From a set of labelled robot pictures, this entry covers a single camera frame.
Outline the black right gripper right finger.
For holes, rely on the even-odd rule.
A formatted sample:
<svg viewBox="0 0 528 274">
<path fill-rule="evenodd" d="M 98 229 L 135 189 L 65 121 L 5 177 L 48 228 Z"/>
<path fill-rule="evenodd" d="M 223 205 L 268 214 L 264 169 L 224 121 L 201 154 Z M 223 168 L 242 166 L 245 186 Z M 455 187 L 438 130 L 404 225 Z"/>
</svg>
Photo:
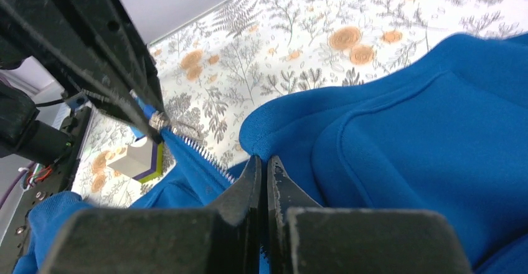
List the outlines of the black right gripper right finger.
<svg viewBox="0 0 528 274">
<path fill-rule="evenodd" d="M 471 273 L 452 226 L 430 210 L 325 208 L 268 162 L 271 273 Z"/>
</svg>

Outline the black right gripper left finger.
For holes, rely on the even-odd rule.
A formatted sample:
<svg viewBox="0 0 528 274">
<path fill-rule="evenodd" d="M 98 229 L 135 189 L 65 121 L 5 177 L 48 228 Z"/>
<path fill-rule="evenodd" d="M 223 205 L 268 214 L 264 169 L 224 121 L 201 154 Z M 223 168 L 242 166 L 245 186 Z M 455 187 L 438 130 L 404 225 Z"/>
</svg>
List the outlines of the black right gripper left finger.
<svg viewBox="0 0 528 274">
<path fill-rule="evenodd" d="M 85 209 L 58 234 L 42 273 L 257 273 L 262 162 L 200 209 Z"/>
</svg>

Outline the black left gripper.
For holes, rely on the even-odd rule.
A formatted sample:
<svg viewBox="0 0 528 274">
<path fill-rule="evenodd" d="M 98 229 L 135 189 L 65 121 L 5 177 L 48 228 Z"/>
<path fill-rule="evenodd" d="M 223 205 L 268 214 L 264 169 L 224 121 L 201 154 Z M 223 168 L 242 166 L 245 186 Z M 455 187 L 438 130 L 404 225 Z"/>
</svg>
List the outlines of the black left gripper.
<svg viewBox="0 0 528 274">
<path fill-rule="evenodd" d="M 120 0 L 1 0 L 1 68 L 35 58 L 69 95 L 161 142 L 139 106 L 163 110 L 154 59 Z M 1 157 L 50 165 L 72 139 L 37 119 L 37 104 L 1 79 Z"/>
</svg>

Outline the blue zip-up jacket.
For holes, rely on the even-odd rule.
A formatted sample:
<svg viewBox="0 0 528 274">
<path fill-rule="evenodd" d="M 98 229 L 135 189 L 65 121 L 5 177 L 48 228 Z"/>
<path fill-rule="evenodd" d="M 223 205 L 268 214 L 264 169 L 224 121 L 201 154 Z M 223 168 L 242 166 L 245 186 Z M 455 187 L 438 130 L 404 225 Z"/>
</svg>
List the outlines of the blue zip-up jacket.
<svg viewBox="0 0 528 274">
<path fill-rule="evenodd" d="M 144 113 L 171 172 L 127 209 L 48 197 L 15 273 L 527 272 L 526 35 L 267 102 L 242 168 Z"/>
</svg>

